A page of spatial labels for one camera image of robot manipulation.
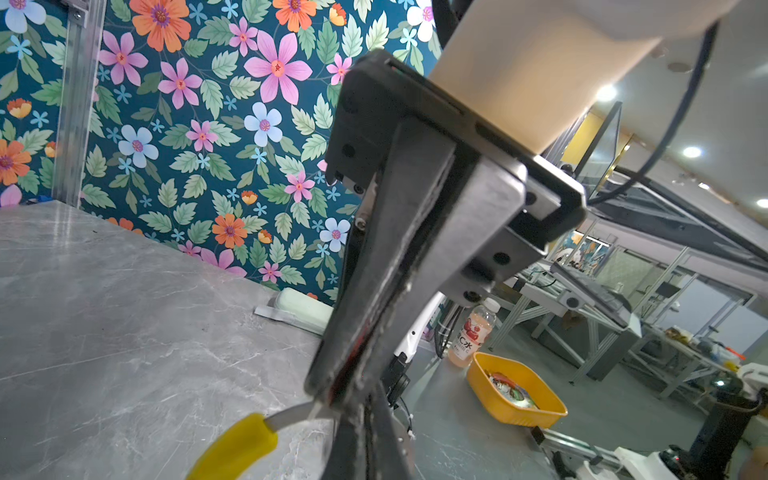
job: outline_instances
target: gray marble table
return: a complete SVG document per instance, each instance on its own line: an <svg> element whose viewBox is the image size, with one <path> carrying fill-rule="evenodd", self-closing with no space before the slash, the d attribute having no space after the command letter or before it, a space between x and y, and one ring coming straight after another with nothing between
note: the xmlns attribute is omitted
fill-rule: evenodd
<svg viewBox="0 0 768 480"><path fill-rule="evenodd" d="M272 294L64 204L0 211L0 478L183 478L229 425L306 400L318 337ZM319 478L329 426L244 478Z"/></svg>

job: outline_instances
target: plastic bottle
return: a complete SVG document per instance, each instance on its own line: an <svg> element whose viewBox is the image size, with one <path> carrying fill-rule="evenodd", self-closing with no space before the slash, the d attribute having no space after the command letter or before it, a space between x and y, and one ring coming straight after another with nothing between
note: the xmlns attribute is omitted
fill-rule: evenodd
<svg viewBox="0 0 768 480"><path fill-rule="evenodd" d="M482 305L472 309L448 352L448 358L454 365L463 368L472 363L472 354L480 349L485 337L498 321L496 313L499 308L496 300L487 298L483 300Z"/></svg>

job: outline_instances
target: yellow tray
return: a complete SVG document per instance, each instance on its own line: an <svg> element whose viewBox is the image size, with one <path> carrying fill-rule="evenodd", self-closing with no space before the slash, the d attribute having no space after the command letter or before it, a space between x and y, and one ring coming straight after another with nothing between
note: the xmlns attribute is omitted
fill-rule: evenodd
<svg viewBox="0 0 768 480"><path fill-rule="evenodd" d="M523 409L513 405L493 386L486 372L501 373L518 383L528 391L538 409ZM472 356L467 381L488 413L501 423L548 429L568 415L565 404L545 381L520 362L477 352Z"/></svg>

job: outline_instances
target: yellow handle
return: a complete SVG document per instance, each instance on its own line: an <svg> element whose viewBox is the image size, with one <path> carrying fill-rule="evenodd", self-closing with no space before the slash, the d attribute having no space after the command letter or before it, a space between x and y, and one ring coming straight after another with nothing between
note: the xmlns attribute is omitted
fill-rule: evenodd
<svg viewBox="0 0 768 480"><path fill-rule="evenodd" d="M235 480L248 467L277 448L277 434L252 413L232 425L208 447L187 475L187 480Z"/></svg>

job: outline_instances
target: white flower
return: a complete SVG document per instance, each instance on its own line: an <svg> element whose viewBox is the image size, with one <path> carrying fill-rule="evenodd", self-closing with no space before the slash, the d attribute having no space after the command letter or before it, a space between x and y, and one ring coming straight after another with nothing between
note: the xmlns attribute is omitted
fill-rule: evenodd
<svg viewBox="0 0 768 480"><path fill-rule="evenodd" d="M34 0L0 0L0 10L6 9L5 24L16 33L27 31L27 18L38 25L45 23L45 8Z"/></svg>
<svg viewBox="0 0 768 480"><path fill-rule="evenodd" d="M338 252L342 245L346 245L346 233L349 232L349 227L349 222L346 220L337 223L335 218L329 218L326 220L328 230L320 232L320 240L330 242L331 251Z"/></svg>
<svg viewBox="0 0 768 480"><path fill-rule="evenodd" d="M432 0L416 0L418 6L408 9L408 23L419 26L419 40L430 41L435 29L435 15L432 12Z"/></svg>
<svg viewBox="0 0 768 480"><path fill-rule="evenodd" d="M273 108L267 113L266 106L258 101L253 104L253 115L245 117L244 124L247 130L256 132L253 134L253 142L259 147L266 147L267 137L273 142L279 142L283 138L283 131L275 126L281 121L283 116L277 109Z"/></svg>
<svg viewBox="0 0 768 480"><path fill-rule="evenodd" d="M120 153L129 157L133 155L134 166L144 168L147 166L147 159L157 159L157 147L150 145L152 141L152 134L145 127L139 128L136 132L130 125L123 125L121 130L123 138L118 144Z"/></svg>

